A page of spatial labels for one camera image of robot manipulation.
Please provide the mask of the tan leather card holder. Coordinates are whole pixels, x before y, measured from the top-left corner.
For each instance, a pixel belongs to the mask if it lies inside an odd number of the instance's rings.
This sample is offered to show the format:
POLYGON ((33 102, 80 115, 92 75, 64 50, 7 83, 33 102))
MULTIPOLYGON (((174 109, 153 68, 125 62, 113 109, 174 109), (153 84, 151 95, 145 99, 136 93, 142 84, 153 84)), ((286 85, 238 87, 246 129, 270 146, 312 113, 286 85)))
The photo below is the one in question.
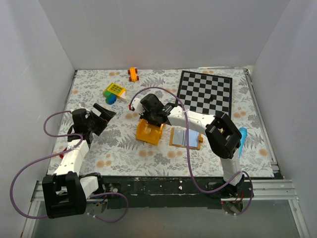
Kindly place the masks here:
POLYGON ((187 141, 190 149, 200 150, 203 138, 200 133, 191 129, 188 132, 188 138, 186 137, 186 129, 174 127, 171 129, 170 146, 185 148, 187 147, 187 141))

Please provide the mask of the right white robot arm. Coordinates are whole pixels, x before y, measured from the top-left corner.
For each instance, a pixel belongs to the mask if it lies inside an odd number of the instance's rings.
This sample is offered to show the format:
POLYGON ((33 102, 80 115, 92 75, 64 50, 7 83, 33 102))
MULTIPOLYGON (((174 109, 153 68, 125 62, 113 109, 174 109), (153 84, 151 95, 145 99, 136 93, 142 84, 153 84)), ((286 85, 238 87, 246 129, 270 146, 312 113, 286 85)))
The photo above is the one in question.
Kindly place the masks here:
POLYGON ((241 193, 244 181, 239 161, 242 134, 228 114, 218 112, 215 115, 207 115, 188 111, 180 99, 177 99, 175 104, 164 105, 154 94, 148 94, 142 99, 132 99, 129 108, 152 125, 181 126, 206 136, 212 152, 220 158, 223 185, 212 190, 199 191, 230 197, 241 193))

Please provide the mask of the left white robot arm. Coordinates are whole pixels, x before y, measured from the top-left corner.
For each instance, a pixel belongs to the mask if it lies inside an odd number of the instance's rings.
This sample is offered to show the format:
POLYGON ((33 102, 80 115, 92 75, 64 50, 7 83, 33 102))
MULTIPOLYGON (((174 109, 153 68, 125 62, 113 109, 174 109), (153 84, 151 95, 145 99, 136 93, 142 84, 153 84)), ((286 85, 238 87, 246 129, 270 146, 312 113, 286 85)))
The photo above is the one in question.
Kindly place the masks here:
POLYGON ((99 173, 79 175, 93 136, 99 136, 116 115, 99 104, 93 107, 100 112, 99 115, 85 108, 71 111, 73 124, 67 132, 65 154, 53 174, 42 180, 46 212, 50 219, 83 214, 90 195, 101 198, 105 194, 99 173))

